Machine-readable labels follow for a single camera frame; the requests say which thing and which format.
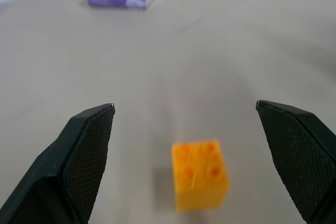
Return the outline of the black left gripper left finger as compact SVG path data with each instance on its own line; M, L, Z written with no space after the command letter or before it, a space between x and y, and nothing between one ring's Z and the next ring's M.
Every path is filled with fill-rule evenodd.
M73 116L0 208L0 224L88 224L114 114L107 103Z

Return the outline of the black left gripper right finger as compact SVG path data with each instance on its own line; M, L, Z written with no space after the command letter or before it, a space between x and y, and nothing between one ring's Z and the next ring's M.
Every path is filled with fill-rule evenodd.
M274 166L307 224L336 224L336 135L313 113L259 100Z

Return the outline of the orange studded toy cube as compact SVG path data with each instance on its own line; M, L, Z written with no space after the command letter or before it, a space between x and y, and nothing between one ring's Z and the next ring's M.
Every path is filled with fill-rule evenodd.
M176 210L220 207L229 177L219 141L174 143L171 154Z

